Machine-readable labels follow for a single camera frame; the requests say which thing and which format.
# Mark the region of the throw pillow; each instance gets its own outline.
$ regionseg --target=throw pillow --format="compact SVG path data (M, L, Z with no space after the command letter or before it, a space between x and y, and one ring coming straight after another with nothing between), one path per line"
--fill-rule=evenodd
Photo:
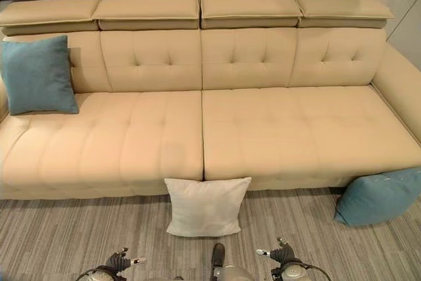
M67 36L3 42L2 77L11 115L29 111L79 112L70 84Z
M335 219L368 225L404 213L421 193L421 167L384 172L353 181L336 207Z
M238 233L238 212L251 178L193 181L165 179L172 203L167 232L184 237Z

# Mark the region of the teal cushion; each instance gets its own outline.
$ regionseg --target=teal cushion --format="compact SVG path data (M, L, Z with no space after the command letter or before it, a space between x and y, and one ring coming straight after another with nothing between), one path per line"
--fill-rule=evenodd
M347 225L376 224L405 212L421 193L421 167L353 181L336 207L335 219Z
M70 83L67 36L3 42L2 77L11 115L28 111L79 112Z

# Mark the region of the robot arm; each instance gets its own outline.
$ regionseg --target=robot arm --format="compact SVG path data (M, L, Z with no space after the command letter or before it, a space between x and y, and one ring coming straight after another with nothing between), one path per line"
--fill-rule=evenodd
M127 248L123 248L121 251L113 253L107 259L105 265L84 272L76 281L126 281L126 278L119 276L118 273L132 265L146 262L146 258L127 259L127 250Z
M274 281L311 281L307 275L307 269L315 268L323 272L329 281L332 281L328 274L315 266L308 265L302 262L300 259L295 258L294 250L292 247L283 239L278 238L279 249L272 251L267 250L256 250L258 255L269 257L276 262L281 264L281 267L272 269L272 277Z

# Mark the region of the headrest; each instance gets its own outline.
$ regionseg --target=headrest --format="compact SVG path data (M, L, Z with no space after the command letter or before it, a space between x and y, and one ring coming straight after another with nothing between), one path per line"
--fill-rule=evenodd
M202 28L296 26L301 16L294 0L201 0Z
M198 0L102 0L93 18L102 30L197 29Z
M11 3L0 13L7 36L98 30L92 13L99 0L36 0Z
M393 18L378 0L296 0L303 17L299 27L383 28Z

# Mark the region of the beige leather sofa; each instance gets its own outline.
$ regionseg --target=beige leather sofa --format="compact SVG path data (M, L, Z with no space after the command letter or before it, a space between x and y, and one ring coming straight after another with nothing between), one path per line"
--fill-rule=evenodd
M421 72L387 18L375 0L13 3L6 41L68 35L80 114L10 116L0 81L1 198L156 195L164 178L346 186L421 166Z

